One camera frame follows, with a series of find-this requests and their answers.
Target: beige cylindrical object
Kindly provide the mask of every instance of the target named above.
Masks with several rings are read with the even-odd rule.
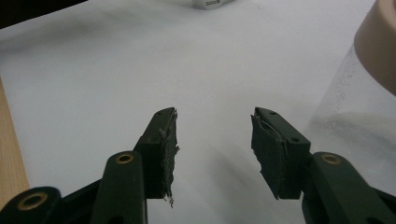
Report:
[[[0,78],[0,209],[27,189],[29,184]]]
[[[368,73],[396,95],[396,0],[378,0],[355,35],[356,54]]]

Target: white table surface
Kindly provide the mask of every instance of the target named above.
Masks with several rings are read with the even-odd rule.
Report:
[[[373,0],[91,0],[0,30],[0,75],[31,187],[101,178],[152,115],[178,111],[174,208],[149,223],[304,223],[250,149],[255,106],[304,131]]]

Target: transparent plastic container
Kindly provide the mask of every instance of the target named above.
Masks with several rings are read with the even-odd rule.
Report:
[[[355,50],[360,47],[356,41],[305,134],[312,142],[312,152],[329,151],[345,157],[370,186],[396,195],[396,96],[392,89],[396,82],[380,84],[376,75],[367,72]],[[395,70],[390,74],[396,77]]]

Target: wooden surface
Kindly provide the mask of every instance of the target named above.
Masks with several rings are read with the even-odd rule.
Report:
[[[0,78],[0,209],[26,189],[29,184]]]

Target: clear plastic bottle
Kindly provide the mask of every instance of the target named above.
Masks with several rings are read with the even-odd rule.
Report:
[[[385,21],[388,29],[384,31],[378,20]],[[384,32],[390,36],[381,36]],[[384,46],[378,44],[381,41],[385,42]],[[357,32],[354,46],[305,134],[312,142],[312,152],[329,151],[345,157],[369,185],[396,195],[396,65],[393,63],[396,63],[396,0],[378,0]]]

